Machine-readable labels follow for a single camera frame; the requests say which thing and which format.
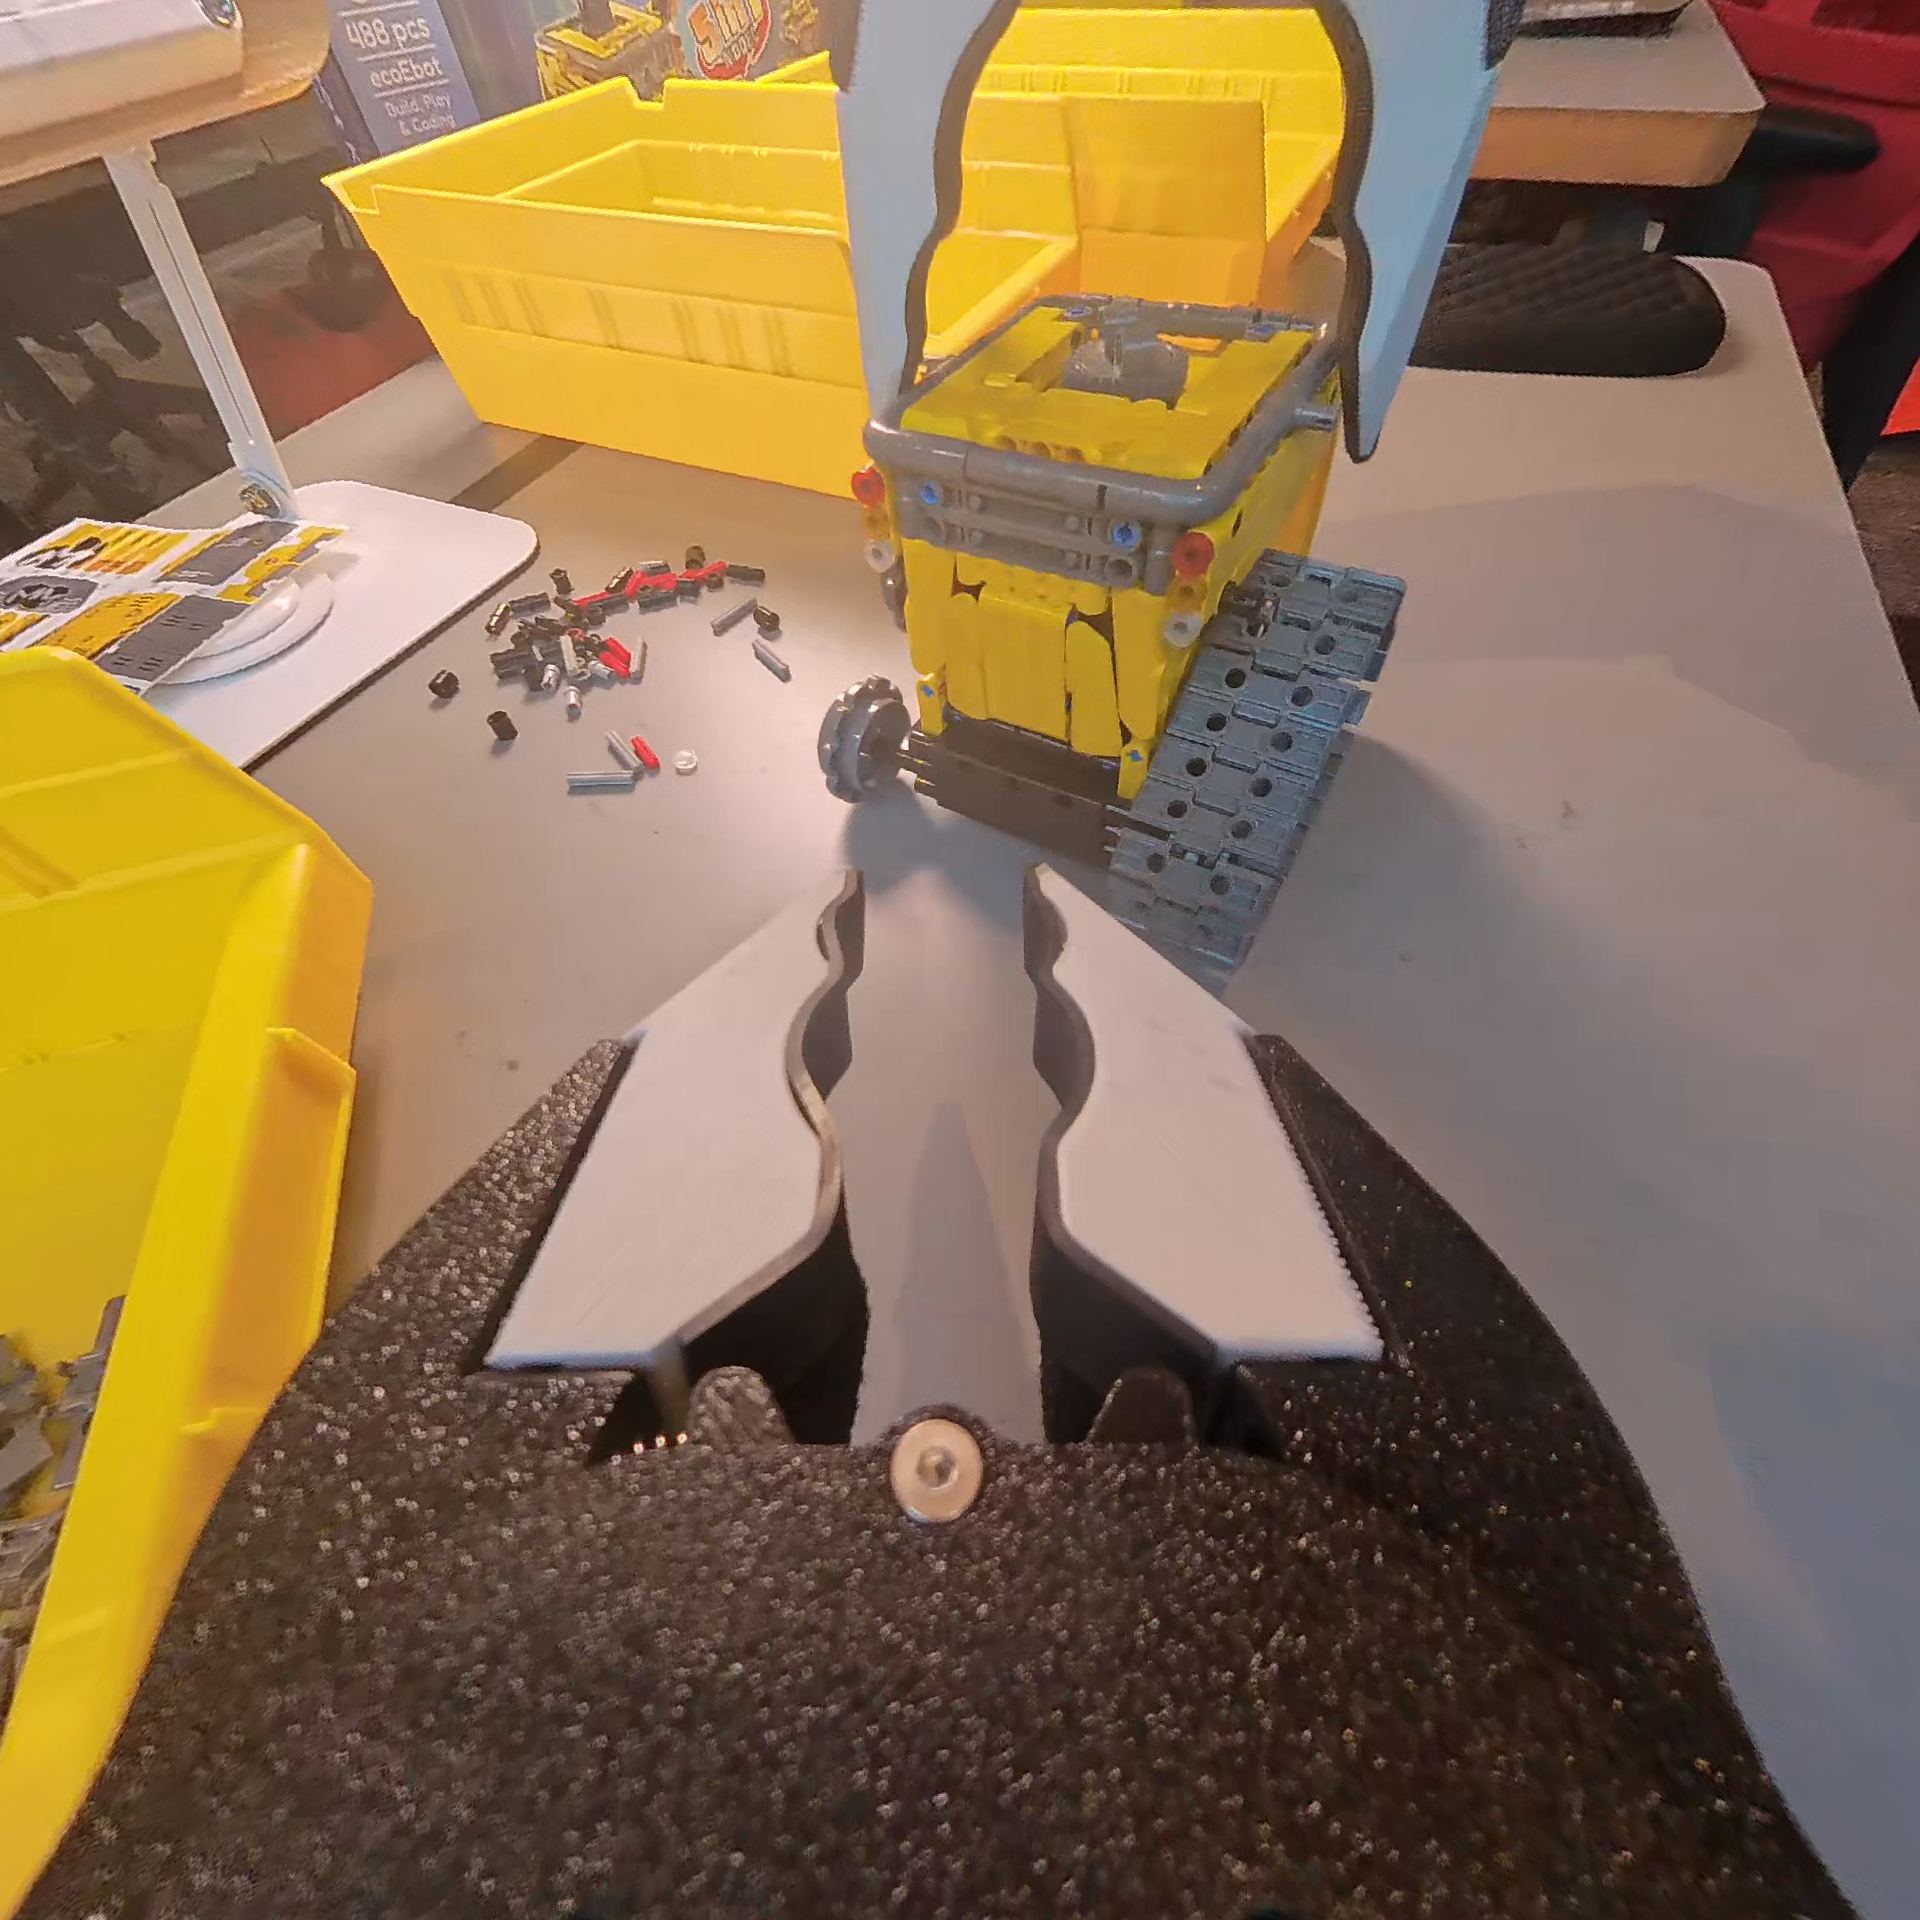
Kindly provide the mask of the blue printed kit box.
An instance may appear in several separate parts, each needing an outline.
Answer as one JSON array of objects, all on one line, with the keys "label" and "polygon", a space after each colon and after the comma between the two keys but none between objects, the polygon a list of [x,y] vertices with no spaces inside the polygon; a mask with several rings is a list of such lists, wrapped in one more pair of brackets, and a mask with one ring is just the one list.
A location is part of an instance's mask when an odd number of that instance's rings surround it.
[{"label": "blue printed kit box", "polygon": [[843,5],[331,5],[316,79],[354,160],[597,81],[765,79],[826,51]]}]

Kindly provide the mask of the yellow black printed sheet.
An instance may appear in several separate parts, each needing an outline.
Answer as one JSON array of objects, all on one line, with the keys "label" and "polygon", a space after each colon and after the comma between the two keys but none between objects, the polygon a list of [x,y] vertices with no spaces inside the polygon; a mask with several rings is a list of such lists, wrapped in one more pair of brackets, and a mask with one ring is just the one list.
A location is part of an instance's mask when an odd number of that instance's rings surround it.
[{"label": "yellow black printed sheet", "polygon": [[224,679],[303,639],[334,605],[340,526],[220,528],[72,518],[5,557],[5,652],[55,647],[138,696]]}]

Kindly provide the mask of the cluster of small brick parts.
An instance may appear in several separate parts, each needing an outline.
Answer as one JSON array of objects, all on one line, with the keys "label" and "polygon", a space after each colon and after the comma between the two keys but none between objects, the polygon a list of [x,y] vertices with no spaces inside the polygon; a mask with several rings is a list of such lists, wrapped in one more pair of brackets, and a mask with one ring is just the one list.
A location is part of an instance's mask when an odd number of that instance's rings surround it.
[{"label": "cluster of small brick parts", "polygon": [[684,565],[651,557],[585,587],[565,569],[552,569],[546,592],[506,597],[487,614],[487,659],[500,687],[521,687],[528,696],[559,699],[600,683],[640,683],[648,671],[640,621],[710,612],[712,623],[718,612],[765,586],[761,565],[712,557],[701,545],[689,545]]}]

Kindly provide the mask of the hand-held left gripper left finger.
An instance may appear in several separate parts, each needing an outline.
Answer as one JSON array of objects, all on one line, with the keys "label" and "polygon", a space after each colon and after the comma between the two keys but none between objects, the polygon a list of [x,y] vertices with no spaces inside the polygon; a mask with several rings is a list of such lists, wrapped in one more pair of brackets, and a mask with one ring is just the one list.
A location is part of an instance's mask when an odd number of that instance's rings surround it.
[{"label": "hand-held left gripper left finger", "polygon": [[838,868],[624,1035],[484,1368],[627,1376],[600,1446],[684,1430],[725,1364],[797,1437],[854,1435],[870,1294],[826,1093],[854,1066],[862,936],[866,886]]}]

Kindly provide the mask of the black quilted pad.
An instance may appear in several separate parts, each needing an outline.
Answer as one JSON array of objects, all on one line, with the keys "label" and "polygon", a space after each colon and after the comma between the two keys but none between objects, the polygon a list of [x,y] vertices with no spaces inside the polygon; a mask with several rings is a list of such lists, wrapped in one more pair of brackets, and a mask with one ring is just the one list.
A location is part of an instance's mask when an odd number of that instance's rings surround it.
[{"label": "black quilted pad", "polygon": [[1623,246],[1453,246],[1411,362],[1442,372],[1651,378],[1704,368],[1728,334],[1684,261]]}]

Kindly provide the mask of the red plastic object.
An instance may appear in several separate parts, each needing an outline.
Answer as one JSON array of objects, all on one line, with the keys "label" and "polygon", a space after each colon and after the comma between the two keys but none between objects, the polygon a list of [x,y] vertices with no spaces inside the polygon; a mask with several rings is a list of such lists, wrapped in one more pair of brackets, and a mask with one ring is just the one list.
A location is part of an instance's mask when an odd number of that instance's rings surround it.
[{"label": "red plastic object", "polygon": [[1770,108],[1864,124],[1859,171],[1790,174],[1746,258],[1770,271],[1802,365],[1918,239],[1918,5],[1715,5]]}]

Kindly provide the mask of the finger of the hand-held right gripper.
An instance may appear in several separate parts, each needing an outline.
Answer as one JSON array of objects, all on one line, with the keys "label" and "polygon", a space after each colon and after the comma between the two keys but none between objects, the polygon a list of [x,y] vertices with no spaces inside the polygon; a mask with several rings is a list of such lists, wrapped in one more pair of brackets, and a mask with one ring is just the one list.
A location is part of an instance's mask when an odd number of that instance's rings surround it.
[{"label": "finger of the hand-held right gripper", "polygon": [[1340,403],[1367,461],[1422,336],[1502,62],[1502,5],[1318,5],[1347,97],[1334,181]]},{"label": "finger of the hand-held right gripper", "polygon": [[965,204],[965,129],[1020,5],[838,5],[829,74],[858,355],[873,400],[916,384],[930,261]]}]

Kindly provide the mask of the yellow plastic bin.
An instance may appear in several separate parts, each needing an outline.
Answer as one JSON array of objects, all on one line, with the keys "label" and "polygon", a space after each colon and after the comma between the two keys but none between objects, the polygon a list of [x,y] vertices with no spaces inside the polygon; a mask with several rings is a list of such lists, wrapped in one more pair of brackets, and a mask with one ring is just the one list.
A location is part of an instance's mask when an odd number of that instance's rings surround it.
[{"label": "yellow plastic bin", "polygon": [[1340,133],[1340,62],[1311,9],[1021,7],[968,108],[929,352],[1043,290],[1276,305]]},{"label": "yellow plastic bin", "polygon": [[474,415],[847,498],[836,87],[624,79],[328,176]]},{"label": "yellow plastic bin", "polygon": [[205,1516],[328,1301],[369,877],[98,665],[5,659],[5,1913],[117,1742]]}]

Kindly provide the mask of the grey table with wood edge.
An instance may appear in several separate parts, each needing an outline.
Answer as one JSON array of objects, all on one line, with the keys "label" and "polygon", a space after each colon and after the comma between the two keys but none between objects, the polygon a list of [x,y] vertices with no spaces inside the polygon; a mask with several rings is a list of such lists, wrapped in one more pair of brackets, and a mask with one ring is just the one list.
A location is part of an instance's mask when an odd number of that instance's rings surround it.
[{"label": "grey table with wood edge", "polygon": [[1473,181],[1711,185],[1740,156],[1762,93],[1711,7],[1667,37],[1514,40]]}]

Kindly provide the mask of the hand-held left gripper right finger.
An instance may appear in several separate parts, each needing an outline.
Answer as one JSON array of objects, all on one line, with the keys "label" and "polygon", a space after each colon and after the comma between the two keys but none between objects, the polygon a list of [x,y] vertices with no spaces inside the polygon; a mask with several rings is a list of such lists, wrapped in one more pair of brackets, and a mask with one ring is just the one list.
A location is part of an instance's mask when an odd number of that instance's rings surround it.
[{"label": "hand-held left gripper right finger", "polygon": [[1254,1033],[1053,865],[1021,877],[1021,959],[1063,1107],[1029,1267],[1045,1437],[1086,1437],[1137,1368],[1168,1373],[1208,1435],[1242,1364],[1377,1364]]}]

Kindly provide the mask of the black yellow toy brick vehicle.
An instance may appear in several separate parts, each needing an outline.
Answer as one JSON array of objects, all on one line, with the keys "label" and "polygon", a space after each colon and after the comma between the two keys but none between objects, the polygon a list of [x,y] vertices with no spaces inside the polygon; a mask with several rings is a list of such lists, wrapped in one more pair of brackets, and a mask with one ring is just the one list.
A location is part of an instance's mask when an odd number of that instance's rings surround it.
[{"label": "black yellow toy brick vehicle", "polygon": [[1324,316],[1056,294],[929,365],[854,475],[911,690],[873,677],[829,707],[829,795],[911,775],[1101,858],[1208,621],[1315,528],[1336,358]]}]

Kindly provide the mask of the light grey desk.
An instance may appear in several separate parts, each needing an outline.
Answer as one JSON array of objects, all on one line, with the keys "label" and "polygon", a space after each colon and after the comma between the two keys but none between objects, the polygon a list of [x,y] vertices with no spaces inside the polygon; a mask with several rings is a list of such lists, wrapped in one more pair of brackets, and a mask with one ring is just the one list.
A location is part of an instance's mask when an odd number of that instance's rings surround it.
[{"label": "light grey desk", "polygon": [[[1230,1004],[1393,1361],[1043,1446],[1029,849],[836,806],[854,505],[490,481],[597,576],[739,538],[795,683],[644,621],[699,775],[479,614],[260,781],[375,886],[340,1279],[26,1916],[1918,1916],[1918,708],[1773,294],[1671,383],[1416,372],[1325,552],[1406,581]],[[430,702],[428,679],[462,692]],[[857,1445],[629,1446],[468,1360],[617,1033],[866,871]]]}]

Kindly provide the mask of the dark small brick parts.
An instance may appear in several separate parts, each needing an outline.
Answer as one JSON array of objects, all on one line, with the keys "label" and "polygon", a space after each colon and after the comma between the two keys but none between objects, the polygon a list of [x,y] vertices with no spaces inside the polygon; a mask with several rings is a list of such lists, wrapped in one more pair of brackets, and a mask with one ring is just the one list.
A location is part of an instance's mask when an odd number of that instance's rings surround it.
[{"label": "dark small brick parts", "polygon": [[78,1491],[121,1315],[124,1296],[107,1301],[91,1350],[54,1373],[5,1335],[5,1716],[13,1708]]}]

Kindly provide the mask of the wooden booklet stand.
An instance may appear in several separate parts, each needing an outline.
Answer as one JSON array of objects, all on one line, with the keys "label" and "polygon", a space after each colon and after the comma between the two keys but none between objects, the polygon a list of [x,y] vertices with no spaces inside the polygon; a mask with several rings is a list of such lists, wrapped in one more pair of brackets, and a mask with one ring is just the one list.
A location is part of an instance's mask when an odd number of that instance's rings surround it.
[{"label": "wooden booklet stand", "polygon": [[221,124],[296,97],[331,51],[328,5],[240,5],[244,59],[240,72],[152,97],[5,93],[5,185],[100,160],[159,290],[184,331],[211,407],[228,434],[240,498],[248,511],[292,518],[294,483],[252,391],[252,378],[211,297],[175,195],[159,182],[159,137]]}]

